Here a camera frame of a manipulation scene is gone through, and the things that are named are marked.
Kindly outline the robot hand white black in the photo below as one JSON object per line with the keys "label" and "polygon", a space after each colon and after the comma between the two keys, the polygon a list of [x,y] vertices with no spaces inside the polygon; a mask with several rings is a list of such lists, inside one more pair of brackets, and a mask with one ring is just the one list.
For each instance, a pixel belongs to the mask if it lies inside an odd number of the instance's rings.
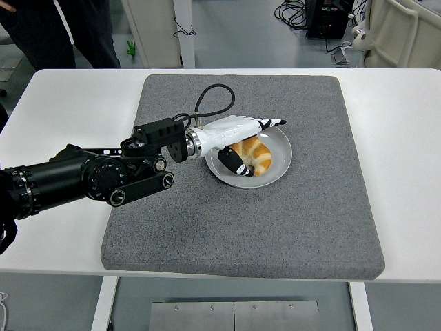
{"label": "robot hand white black", "polygon": [[219,161],[232,173],[260,176],[272,163],[269,148],[258,138],[258,133],[285,125],[283,119],[261,119],[230,115],[200,128],[188,131],[194,143],[194,158],[201,158],[215,149]]}

